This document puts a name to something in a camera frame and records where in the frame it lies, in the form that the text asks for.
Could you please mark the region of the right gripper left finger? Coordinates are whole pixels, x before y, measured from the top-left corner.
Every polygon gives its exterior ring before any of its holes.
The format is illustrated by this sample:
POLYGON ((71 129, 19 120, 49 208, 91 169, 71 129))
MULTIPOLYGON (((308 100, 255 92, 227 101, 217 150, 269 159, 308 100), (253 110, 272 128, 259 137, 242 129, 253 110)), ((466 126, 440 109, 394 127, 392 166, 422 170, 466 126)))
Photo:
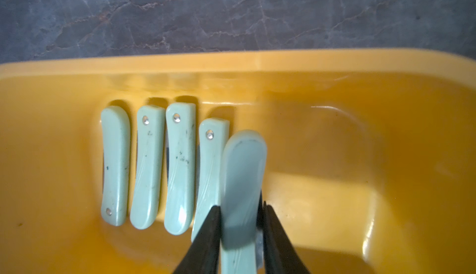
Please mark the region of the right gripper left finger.
POLYGON ((221 208, 213 206, 173 274, 216 274, 221 239, 221 208))

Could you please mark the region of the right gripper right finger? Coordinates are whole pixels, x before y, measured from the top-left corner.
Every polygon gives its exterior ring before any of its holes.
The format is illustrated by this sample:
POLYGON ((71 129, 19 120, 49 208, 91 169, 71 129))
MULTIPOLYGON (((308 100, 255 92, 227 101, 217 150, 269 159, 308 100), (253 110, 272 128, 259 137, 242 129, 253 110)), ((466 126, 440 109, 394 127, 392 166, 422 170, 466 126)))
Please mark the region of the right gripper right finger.
POLYGON ((297 255, 275 210, 263 204, 264 268, 267 274, 310 274, 297 255))

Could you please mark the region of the mint knife bottom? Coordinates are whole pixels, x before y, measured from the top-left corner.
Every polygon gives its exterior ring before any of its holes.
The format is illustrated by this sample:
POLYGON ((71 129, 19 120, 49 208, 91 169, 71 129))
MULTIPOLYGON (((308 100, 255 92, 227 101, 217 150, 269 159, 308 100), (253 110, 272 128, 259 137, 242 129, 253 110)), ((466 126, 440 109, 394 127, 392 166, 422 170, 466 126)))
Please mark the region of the mint knife bottom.
POLYGON ((137 229, 150 227, 157 217, 164 152, 165 109, 142 106, 137 113, 136 178, 130 212, 137 229))

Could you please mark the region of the mint knife short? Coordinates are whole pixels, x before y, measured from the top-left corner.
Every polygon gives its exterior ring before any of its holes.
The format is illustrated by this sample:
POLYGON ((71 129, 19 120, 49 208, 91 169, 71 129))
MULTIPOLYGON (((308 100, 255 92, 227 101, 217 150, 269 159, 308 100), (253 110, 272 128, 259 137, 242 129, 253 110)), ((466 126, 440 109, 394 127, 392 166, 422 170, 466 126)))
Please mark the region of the mint knife short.
POLYGON ((220 205, 220 167, 229 139, 229 121, 210 118, 199 126, 198 194, 191 240, 198 235, 212 207, 220 205))

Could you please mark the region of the yellow storage box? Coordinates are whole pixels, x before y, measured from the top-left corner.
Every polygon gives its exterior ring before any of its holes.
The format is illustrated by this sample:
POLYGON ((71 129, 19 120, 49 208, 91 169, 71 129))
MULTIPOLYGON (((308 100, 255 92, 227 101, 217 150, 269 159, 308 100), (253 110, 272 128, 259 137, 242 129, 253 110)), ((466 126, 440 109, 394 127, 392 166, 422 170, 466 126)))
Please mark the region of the yellow storage box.
POLYGON ((166 274, 190 247, 160 200, 101 217, 100 113, 197 106, 267 143, 262 192, 314 274, 476 271, 476 63, 410 49, 1 65, 1 272, 166 274))

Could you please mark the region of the mint knife long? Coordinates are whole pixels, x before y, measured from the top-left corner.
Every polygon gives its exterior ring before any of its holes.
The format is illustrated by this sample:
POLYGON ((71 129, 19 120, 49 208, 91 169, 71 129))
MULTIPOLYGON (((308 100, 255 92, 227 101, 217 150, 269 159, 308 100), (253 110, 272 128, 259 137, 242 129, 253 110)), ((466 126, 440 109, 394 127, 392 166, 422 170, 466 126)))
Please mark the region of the mint knife long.
POLYGON ((103 141, 104 186, 101 215, 113 226, 126 219, 130 173, 130 120, 119 106, 106 107, 100 115, 103 141))

